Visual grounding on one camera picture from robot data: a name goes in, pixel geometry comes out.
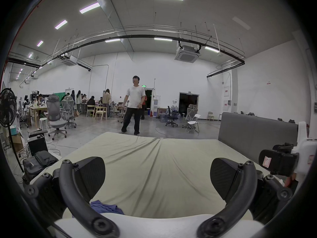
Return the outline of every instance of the green curtain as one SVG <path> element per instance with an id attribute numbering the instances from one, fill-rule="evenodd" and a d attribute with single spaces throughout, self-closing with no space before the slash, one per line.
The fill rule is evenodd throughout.
<path id="1" fill-rule="evenodd" d="M 54 94 L 59 97 L 59 99 L 60 99 L 60 107 L 61 107 L 61 99 L 65 95 L 65 92 L 63 92 L 63 93 L 54 93 Z"/>

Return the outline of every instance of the gray headboard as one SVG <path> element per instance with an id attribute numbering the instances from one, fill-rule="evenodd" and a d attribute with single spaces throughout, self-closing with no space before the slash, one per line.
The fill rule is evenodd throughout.
<path id="1" fill-rule="evenodd" d="M 297 124 L 224 112 L 218 140 L 258 163 L 263 149 L 285 142 L 297 145 Z"/>

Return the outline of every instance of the mattress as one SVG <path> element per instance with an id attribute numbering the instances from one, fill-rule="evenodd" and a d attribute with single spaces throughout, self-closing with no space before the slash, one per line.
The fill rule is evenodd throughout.
<path id="1" fill-rule="evenodd" d="M 74 163 L 92 156 L 103 158 L 106 167 L 105 182 L 92 201 L 116 204 L 125 215 L 144 218 L 218 213 L 225 202 L 210 181 L 212 161 L 218 157 L 242 163 L 248 160 L 216 139 L 138 137 L 112 132 L 101 134 L 65 158 Z M 65 158 L 45 172 L 52 174 Z M 269 174 L 255 165 L 264 175 Z"/>

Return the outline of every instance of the fan grille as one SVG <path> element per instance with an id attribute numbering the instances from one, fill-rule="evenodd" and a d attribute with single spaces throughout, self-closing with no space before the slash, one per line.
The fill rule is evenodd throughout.
<path id="1" fill-rule="evenodd" d="M 17 100 L 10 88 L 5 88 L 0 93 L 0 123 L 4 127 L 13 124 L 17 114 Z"/>

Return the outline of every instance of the blue cloth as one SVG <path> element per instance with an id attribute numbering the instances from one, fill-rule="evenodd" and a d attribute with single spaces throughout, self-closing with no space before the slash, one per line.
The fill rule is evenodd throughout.
<path id="1" fill-rule="evenodd" d="M 93 201 L 90 203 L 91 208 L 93 208 L 98 213 L 118 213 L 124 215 L 123 211 L 116 206 L 115 204 L 109 205 L 109 204 L 103 204 L 99 200 Z"/>

